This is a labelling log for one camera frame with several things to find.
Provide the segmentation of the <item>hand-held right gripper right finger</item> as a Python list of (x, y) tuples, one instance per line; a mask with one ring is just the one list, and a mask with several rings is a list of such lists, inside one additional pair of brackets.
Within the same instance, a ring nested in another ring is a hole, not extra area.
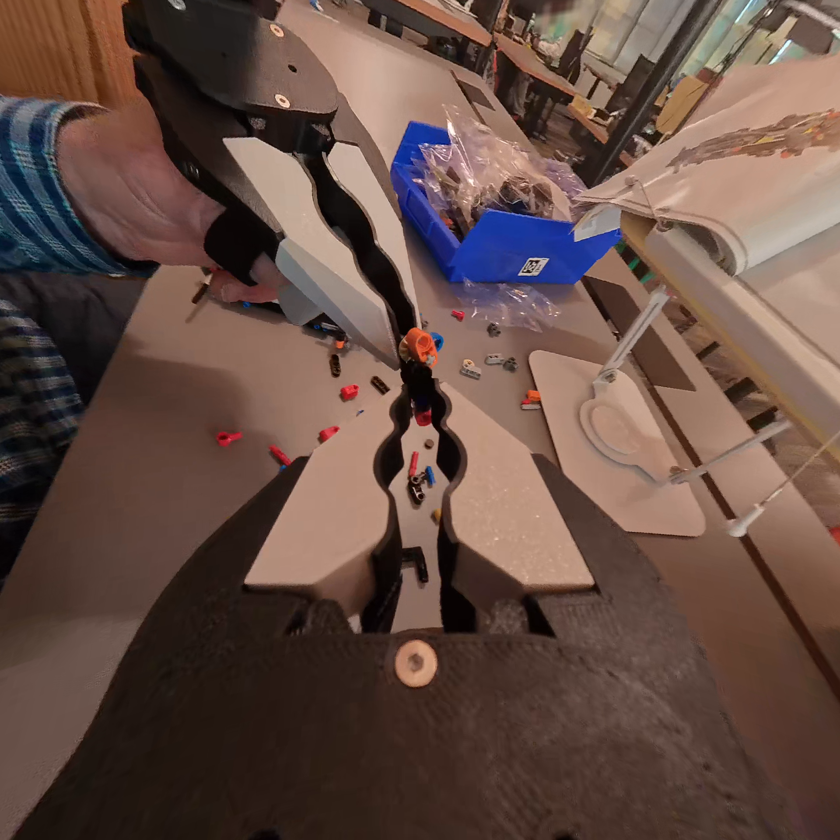
[(595, 593), (549, 486), (559, 471), (452, 385), (435, 395), (437, 466), (448, 481), (437, 541), (444, 630), (471, 633), (479, 614), (514, 602), (548, 632), (539, 598)]

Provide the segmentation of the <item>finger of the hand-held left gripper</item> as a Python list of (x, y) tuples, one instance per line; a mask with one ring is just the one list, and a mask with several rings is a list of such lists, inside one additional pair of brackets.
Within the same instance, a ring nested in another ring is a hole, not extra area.
[(337, 142), (326, 165), (337, 189), (339, 228), (362, 277), (384, 304), (393, 340), (400, 342), (419, 325), (402, 219), (360, 146)]
[(257, 138), (229, 138), (224, 144), (280, 225), (283, 237), (275, 264), (295, 288), (279, 292), (287, 319), (303, 324), (304, 314), (324, 313), (379, 361), (398, 370), (398, 342), (385, 301), (363, 278), (351, 248), (322, 217), (306, 167)]

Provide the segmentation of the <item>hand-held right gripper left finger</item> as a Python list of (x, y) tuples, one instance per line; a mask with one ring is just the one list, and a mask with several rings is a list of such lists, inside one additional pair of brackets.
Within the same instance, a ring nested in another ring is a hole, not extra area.
[(404, 470), (405, 393), (392, 388), (306, 459), (245, 577), (250, 591), (334, 601), (389, 633), (403, 545), (390, 486)]

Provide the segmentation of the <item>small lego subassembly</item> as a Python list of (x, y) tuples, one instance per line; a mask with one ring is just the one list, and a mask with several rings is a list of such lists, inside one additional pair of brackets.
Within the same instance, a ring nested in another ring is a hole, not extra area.
[(413, 404), (413, 414), (420, 427), (433, 422), (433, 370), (438, 362), (438, 345), (423, 329), (409, 329), (398, 346), (401, 376)]

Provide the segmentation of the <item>person's left forearm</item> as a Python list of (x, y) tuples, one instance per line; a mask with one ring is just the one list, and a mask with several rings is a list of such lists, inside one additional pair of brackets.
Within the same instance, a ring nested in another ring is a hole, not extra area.
[(117, 257), (65, 192), (57, 140), (66, 124), (102, 111), (91, 102), (1, 97), (1, 269), (148, 279), (153, 261)]

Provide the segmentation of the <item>clear bag of lego parts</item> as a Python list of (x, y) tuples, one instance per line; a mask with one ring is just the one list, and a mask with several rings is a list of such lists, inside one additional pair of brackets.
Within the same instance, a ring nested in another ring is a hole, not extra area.
[(456, 106), (444, 111), (448, 143), (418, 145), (412, 180), (458, 240), (489, 210), (579, 221), (585, 188), (568, 163), (503, 140)]

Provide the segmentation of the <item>lego instruction booklet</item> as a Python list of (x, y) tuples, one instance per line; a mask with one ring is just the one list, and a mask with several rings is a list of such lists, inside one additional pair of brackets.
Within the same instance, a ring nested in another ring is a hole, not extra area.
[(839, 56), (737, 67), (694, 121), (579, 196), (574, 239), (624, 211), (700, 231), (740, 275), (838, 224)]

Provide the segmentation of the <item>person's left hand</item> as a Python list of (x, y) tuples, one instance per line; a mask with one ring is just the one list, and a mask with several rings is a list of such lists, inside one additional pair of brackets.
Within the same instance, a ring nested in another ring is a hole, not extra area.
[(211, 269), (211, 294), (223, 302), (273, 301), (290, 285), (265, 255), (253, 265), (252, 287), (207, 255), (205, 236), (224, 209), (175, 168), (144, 98), (65, 122), (56, 161), (85, 228), (122, 260)]

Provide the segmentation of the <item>white book stand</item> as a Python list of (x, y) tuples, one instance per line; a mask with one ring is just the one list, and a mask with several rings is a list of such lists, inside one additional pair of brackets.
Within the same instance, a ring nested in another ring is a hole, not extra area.
[[(623, 286), (642, 311), (655, 282), (640, 283), (627, 256), (627, 247), (613, 248), (586, 276)], [(726, 520), (740, 517), (785, 478), (776, 456), (793, 430), (774, 436), (774, 447), (764, 441), (701, 476), (669, 482), (670, 473), (691, 471), (757, 434), (668, 319), (678, 312), (671, 301), (648, 328), (665, 342), (694, 392), (652, 385), (630, 353), (614, 381), (596, 393), (595, 380), (619, 336), (608, 338), (594, 360), (578, 358), (580, 351), (534, 351), (529, 366), (567, 477), (627, 531), (694, 538), (711, 528), (711, 516), (700, 511), (700, 491), (720, 494), (730, 509)]]

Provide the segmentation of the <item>blue plastic bin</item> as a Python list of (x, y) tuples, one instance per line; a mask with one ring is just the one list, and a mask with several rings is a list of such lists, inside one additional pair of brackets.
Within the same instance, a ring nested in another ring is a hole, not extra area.
[(409, 122), (392, 162), (391, 178), (403, 217), (448, 281), (573, 285), (621, 241), (619, 226), (576, 240), (570, 222), (494, 209), (458, 239), (412, 175), (421, 145), (439, 143), (449, 145), (445, 129)]

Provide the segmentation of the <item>wooden pillar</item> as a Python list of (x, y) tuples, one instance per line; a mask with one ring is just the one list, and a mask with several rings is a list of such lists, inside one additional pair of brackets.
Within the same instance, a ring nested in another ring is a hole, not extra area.
[(120, 108), (140, 96), (122, 1), (2, 1), (1, 93)]

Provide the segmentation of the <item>empty clear plastic bag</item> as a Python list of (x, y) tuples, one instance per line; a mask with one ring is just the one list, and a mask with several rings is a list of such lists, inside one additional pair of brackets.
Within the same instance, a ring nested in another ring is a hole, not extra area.
[(540, 333), (556, 327), (560, 320), (560, 306), (528, 285), (464, 279), (456, 286), (455, 294), (467, 317), (494, 322), (502, 329), (520, 328)]

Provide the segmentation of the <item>black metal pole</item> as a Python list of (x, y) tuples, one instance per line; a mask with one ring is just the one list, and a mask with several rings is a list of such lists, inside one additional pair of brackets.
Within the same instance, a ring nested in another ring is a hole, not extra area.
[(589, 187), (603, 182), (613, 173), (621, 153), (635, 132), (643, 126), (655, 100), (677, 72), (686, 56), (717, 13), (721, 1), (695, 1), (677, 28), (664, 52), (648, 74), (615, 129), (609, 133), (603, 151), (586, 162), (581, 179)]

